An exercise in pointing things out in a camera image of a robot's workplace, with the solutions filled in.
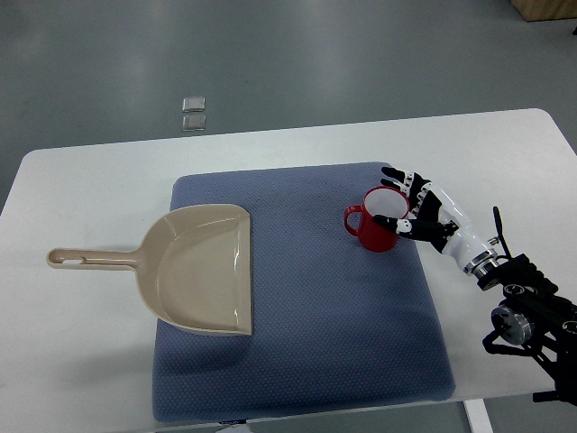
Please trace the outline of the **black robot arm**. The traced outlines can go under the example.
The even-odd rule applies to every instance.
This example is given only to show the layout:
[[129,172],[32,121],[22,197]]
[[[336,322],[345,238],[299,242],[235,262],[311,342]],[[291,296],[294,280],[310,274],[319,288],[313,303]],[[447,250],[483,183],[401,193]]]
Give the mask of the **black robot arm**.
[[536,266],[508,249],[499,209],[493,208],[504,254],[490,257],[473,275],[478,286],[502,288],[503,300],[491,312],[493,330],[482,340],[487,353],[533,358],[551,377],[554,389],[533,394],[534,402],[576,404],[576,305],[558,295],[558,287]]

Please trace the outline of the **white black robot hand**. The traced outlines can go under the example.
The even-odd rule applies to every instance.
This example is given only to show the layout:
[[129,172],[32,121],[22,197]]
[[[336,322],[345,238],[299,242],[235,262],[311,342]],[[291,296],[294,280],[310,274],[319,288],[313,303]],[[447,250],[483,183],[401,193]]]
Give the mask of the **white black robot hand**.
[[430,243],[437,252],[452,257],[466,274],[478,278],[497,268],[498,254],[477,235],[472,221],[459,205],[433,181],[413,171],[381,169],[381,184],[408,198],[405,217],[377,215],[373,221],[401,237]]

